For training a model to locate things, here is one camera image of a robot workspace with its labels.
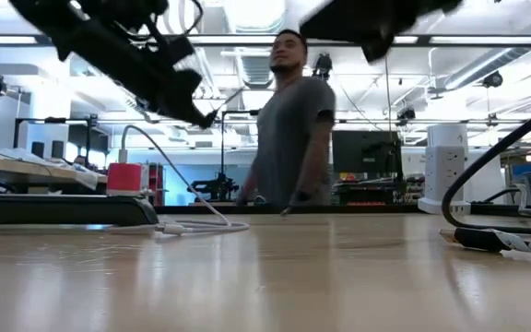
man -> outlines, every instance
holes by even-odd
[[[336,97],[321,79],[303,77],[307,44],[281,31],[270,54],[276,92],[257,119],[258,148],[238,205],[258,190],[277,208],[329,203],[329,141]]]

white cable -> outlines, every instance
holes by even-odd
[[[135,129],[142,135],[144,135],[152,144],[155,146],[157,151],[163,156],[163,158],[172,166],[173,170],[177,173],[177,175],[182,179],[182,181],[187,185],[187,187],[190,189],[192,193],[208,208],[212,213],[217,215],[223,222],[214,222],[214,221],[199,221],[199,220],[181,220],[181,221],[174,221],[170,220],[167,222],[161,223],[156,230],[162,231],[165,234],[176,234],[181,235],[183,233],[199,233],[199,232],[232,232],[232,231],[246,231],[249,230],[249,225],[243,222],[230,222],[225,216],[223,216],[220,212],[218,212],[214,207],[212,207],[206,200],[195,191],[195,189],[185,180],[183,175],[180,173],[180,171],[175,167],[173,162],[171,162],[170,158],[167,157],[165,152],[163,152],[163,149],[155,142],[153,138],[149,134],[147,134],[143,129],[135,126],[135,125],[127,125],[124,128],[123,134],[122,134],[122,146],[121,151],[125,151],[126,146],[126,134],[129,129]],[[112,230],[123,230],[128,232],[130,227],[121,227],[121,228],[112,228]]]

ceiling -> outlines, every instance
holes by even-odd
[[[300,20],[318,6],[317,1],[309,0],[205,0],[203,3],[205,15],[194,33],[210,35],[273,34],[284,28],[296,29]],[[170,5],[170,14],[159,20],[159,29],[166,34],[180,33],[194,19],[193,3],[171,1]],[[36,33],[39,32],[23,21],[6,1],[0,0],[0,34]],[[466,0],[451,16],[436,13],[421,18],[408,33],[529,35],[531,1]],[[272,78],[267,67],[267,53],[267,48],[260,47],[198,48],[196,56],[180,64],[194,68],[204,77],[201,89],[195,93],[196,105],[209,112],[234,91],[245,87],[246,91],[233,99],[226,109],[261,108],[275,88],[267,84]],[[394,48],[385,61],[368,64],[356,47],[313,46],[309,49],[308,63],[313,65],[320,53],[329,53],[333,60],[329,84],[337,96],[337,117],[354,120],[354,124],[339,124],[339,128],[399,130],[406,143],[414,145],[424,141],[431,120],[487,119],[489,114],[496,114],[498,119],[531,117],[531,48]],[[49,77],[58,77],[64,87],[75,92],[72,114],[96,113],[100,119],[108,120],[102,129],[110,133],[120,130],[120,126],[129,122],[126,120],[142,119],[129,106],[132,95],[77,56],[61,64],[52,47],[11,47],[3,43],[0,44],[0,64],[31,64]],[[503,77],[500,87],[486,89],[478,84],[495,71]],[[310,75],[310,68],[305,68],[305,74]],[[6,77],[14,85],[30,91],[33,77]],[[246,83],[253,89],[246,88]],[[413,108],[417,119],[426,120],[425,123],[396,127],[397,113],[406,108]],[[254,146],[253,120],[242,121],[238,117],[237,124],[229,121],[225,144]],[[156,135],[183,137],[188,146],[204,141],[219,145],[219,130],[200,132],[170,123],[154,126]],[[517,126],[470,124],[470,142],[477,146],[489,145]],[[164,140],[163,144],[181,146],[182,139]]]

wooden table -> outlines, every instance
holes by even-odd
[[[0,181],[13,184],[76,183],[77,172],[23,161],[0,159]],[[107,177],[100,176],[98,182],[106,183]]]
[[[0,231],[0,331],[531,331],[531,255],[449,246],[441,217],[230,219],[253,227]]]

desk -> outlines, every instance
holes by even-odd
[[[0,331],[531,331],[531,255],[449,246],[440,217],[230,219],[253,227],[0,233]]]
[[[105,184],[108,178],[102,175],[98,182]],[[0,159],[0,182],[11,184],[74,184],[77,172],[55,167],[46,167],[23,161]]]

